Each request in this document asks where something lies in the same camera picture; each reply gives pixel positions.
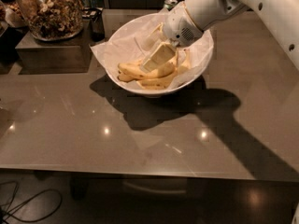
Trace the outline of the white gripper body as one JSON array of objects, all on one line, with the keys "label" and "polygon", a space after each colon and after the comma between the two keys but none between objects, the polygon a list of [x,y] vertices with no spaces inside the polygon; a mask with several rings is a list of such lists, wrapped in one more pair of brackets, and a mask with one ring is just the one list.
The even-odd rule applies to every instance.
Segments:
[{"label": "white gripper body", "polygon": [[204,32],[192,21],[185,4],[180,2],[167,13],[163,33],[174,47],[188,47]]}]

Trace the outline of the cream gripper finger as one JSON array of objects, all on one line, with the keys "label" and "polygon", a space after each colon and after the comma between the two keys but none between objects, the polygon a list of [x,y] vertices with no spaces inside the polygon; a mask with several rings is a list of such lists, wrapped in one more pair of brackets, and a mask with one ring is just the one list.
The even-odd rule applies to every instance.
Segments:
[{"label": "cream gripper finger", "polygon": [[140,47],[144,51],[156,49],[166,38],[164,35],[164,24],[161,22],[155,27],[146,27],[140,36]]},{"label": "cream gripper finger", "polygon": [[155,45],[146,55],[140,69],[146,73],[158,68],[175,56],[176,49],[169,43],[161,42]]}]

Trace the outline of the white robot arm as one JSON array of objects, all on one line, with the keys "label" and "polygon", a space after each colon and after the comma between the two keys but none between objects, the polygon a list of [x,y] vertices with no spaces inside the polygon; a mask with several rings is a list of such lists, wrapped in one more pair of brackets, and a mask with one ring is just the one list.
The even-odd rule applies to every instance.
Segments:
[{"label": "white robot arm", "polygon": [[299,0],[184,0],[165,14],[160,29],[141,39],[150,50],[157,41],[188,47],[212,25],[253,10],[299,69]]}]

